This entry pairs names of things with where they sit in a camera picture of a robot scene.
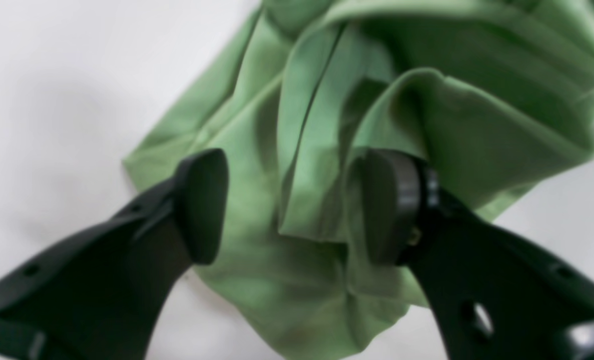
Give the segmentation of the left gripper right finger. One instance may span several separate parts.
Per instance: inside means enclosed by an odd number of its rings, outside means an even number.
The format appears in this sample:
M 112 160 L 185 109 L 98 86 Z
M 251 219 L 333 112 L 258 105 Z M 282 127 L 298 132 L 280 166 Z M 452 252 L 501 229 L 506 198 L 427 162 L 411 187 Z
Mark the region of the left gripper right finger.
M 475 215 L 417 157 L 371 148 L 359 170 L 370 260 L 412 272 L 450 360 L 594 360 L 594 281 Z

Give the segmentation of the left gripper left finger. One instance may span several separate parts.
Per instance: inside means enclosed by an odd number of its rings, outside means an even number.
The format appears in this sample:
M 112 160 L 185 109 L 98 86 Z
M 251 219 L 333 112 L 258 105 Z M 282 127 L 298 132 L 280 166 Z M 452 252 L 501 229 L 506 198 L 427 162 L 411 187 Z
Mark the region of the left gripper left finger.
M 217 258 L 224 150 L 194 153 L 113 217 L 0 278 L 0 356 L 143 360 L 176 281 Z

